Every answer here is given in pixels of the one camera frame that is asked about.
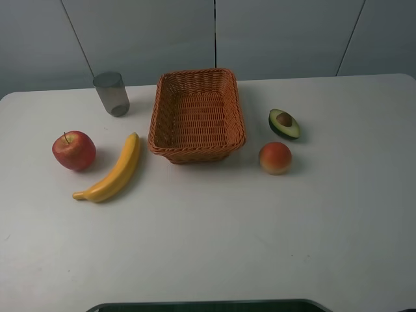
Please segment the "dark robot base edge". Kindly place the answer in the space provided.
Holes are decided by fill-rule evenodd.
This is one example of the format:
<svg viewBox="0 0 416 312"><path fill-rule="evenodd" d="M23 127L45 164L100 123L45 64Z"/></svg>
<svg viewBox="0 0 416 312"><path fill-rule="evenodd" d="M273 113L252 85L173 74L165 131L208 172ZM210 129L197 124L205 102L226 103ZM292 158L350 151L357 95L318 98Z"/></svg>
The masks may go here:
<svg viewBox="0 0 416 312"><path fill-rule="evenodd" d="M178 311L330 311L311 300L229 300L208 302L142 302L106 303L88 311L138 311L138 312L178 312Z"/></svg>

